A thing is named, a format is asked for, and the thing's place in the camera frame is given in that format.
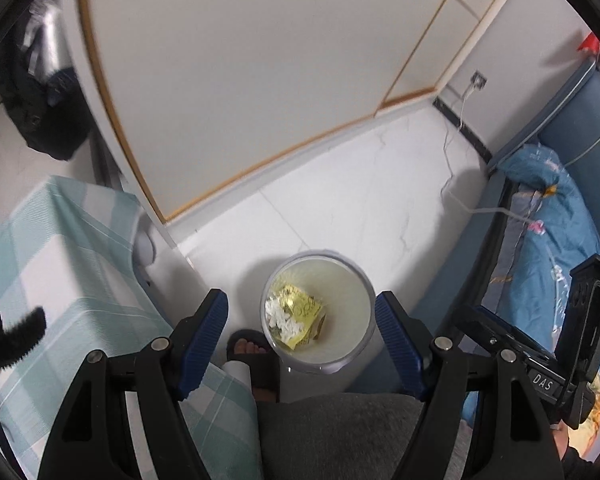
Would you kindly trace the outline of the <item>yellow bread wrapper bag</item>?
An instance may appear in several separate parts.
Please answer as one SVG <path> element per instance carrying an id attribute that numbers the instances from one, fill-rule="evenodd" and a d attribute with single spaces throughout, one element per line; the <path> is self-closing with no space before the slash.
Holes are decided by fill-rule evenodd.
<path id="1" fill-rule="evenodd" d="M 296 350 L 298 347 L 305 346 L 318 337 L 326 318 L 325 308 L 319 301 L 304 292 L 301 288 L 291 284 L 282 286 L 268 297 L 268 299 L 273 298 L 276 298 L 280 305 L 296 321 L 304 324 L 302 334 L 294 338 L 290 344 L 281 342 L 277 337 L 276 331 L 270 330 L 266 326 L 276 342 L 282 344 L 288 350 Z"/>

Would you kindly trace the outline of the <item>white tissue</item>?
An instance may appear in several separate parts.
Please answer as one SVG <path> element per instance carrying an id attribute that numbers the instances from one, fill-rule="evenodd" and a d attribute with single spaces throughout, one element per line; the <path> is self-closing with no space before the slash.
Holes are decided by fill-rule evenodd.
<path id="1" fill-rule="evenodd" d="M 278 339 L 284 344 L 290 344 L 304 330 L 304 324 L 296 321 L 276 298 L 265 301 L 265 321 L 268 328 L 275 330 Z"/>

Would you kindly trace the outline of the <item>black hanging coat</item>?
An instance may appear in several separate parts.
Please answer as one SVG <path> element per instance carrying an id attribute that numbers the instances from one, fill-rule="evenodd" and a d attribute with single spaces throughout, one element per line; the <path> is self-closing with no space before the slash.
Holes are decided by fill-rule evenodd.
<path id="1" fill-rule="evenodd" d="M 72 159 L 92 126 L 76 71 L 63 68 L 41 82 L 28 73 L 25 60 L 10 32 L 0 43 L 0 97 L 6 113 L 29 148 L 53 159 Z"/>

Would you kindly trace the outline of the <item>teal plaid tablecloth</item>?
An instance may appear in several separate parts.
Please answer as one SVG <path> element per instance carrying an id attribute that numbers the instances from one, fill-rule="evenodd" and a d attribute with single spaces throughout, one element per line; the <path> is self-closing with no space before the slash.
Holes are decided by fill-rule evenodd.
<path id="1" fill-rule="evenodd" d="M 172 327 L 134 272 L 142 208 L 131 194 L 49 177 L 0 226 L 0 313 L 8 328 L 42 307 L 46 331 L 0 370 L 0 423 L 23 470 L 38 478 L 60 404 L 87 353 L 135 353 Z M 250 389 L 209 363 L 180 403 L 211 479 L 262 479 Z"/>

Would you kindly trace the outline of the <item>white trash bin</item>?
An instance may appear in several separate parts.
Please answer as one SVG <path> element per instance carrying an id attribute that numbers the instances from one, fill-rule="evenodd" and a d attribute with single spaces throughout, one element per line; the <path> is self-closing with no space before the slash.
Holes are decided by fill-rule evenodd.
<path id="1" fill-rule="evenodd" d="M 375 292 L 338 252 L 310 250 L 281 263 L 264 285 L 264 336 L 286 367 L 330 375 L 351 363 L 375 329 Z"/>

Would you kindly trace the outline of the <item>white wardrobe sliding doors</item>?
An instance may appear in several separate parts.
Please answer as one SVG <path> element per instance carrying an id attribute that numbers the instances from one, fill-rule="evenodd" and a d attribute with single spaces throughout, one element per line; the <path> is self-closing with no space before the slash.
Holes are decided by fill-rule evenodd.
<path id="1" fill-rule="evenodd" d="M 440 91 L 506 0 L 78 0 L 114 134 L 163 222 Z"/>

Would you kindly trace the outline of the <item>black fuzzy sleeve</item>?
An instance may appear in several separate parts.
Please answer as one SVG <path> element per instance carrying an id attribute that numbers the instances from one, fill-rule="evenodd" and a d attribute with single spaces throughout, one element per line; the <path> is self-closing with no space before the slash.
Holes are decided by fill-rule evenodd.
<path id="1" fill-rule="evenodd" d="M 0 313 L 0 370 L 13 366 L 29 354 L 46 332 L 42 307 L 35 307 L 12 327 L 3 326 Z"/>

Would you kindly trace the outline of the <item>white stool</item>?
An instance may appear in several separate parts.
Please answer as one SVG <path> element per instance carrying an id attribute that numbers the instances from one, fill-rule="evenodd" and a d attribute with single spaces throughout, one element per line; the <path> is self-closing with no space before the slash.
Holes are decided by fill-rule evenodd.
<path id="1" fill-rule="evenodd" d="M 136 278 L 143 288 L 151 289 L 151 278 L 147 273 L 148 266 L 151 266 L 156 260 L 156 248 L 152 241 L 149 230 L 152 227 L 152 222 L 142 214 L 138 218 L 134 242 L 132 247 L 133 270 Z"/>

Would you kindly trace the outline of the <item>wall power socket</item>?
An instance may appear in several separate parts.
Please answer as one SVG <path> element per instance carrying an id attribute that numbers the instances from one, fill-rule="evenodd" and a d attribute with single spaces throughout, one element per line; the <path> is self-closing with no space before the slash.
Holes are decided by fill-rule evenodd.
<path id="1" fill-rule="evenodd" d="M 486 77 L 476 70 L 475 73 L 472 74 L 470 82 L 474 88 L 481 90 L 486 85 Z"/>

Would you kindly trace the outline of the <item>black sandal foot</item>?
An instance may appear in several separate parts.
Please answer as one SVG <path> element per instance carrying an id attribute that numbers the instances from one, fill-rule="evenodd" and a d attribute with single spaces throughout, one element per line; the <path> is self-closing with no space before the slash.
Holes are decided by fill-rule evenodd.
<path id="1" fill-rule="evenodd" d="M 226 362 L 248 366 L 250 388 L 258 402 L 278 402 L 280 365 L 277 353 L 257 330 L 238 330 L 226 345 Z"/>

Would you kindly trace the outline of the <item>blue floral bedding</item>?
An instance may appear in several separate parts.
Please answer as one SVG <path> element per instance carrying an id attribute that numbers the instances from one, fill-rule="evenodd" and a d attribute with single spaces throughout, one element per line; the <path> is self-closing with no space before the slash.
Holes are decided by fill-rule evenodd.
<path id="1" fill-rule="evenodd" d="M 600 236 L 576 181 L 550 148 L 527 144 L 498 170 L 519 185 L 509 220 L 521 229 L 498 315 L 553 351 L 565 322 L 570 271 L 600 255 Z"/>

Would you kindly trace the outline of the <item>grey trouser leg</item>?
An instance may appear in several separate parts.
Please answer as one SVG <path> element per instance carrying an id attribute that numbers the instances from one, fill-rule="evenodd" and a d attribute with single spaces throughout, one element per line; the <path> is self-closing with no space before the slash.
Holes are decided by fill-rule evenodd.
<path id="1" fill-rule="evenodd" d="M 259 402 L 263 477 L 390 479 L 424 404 L 397 393 L 334 393 Z"/>

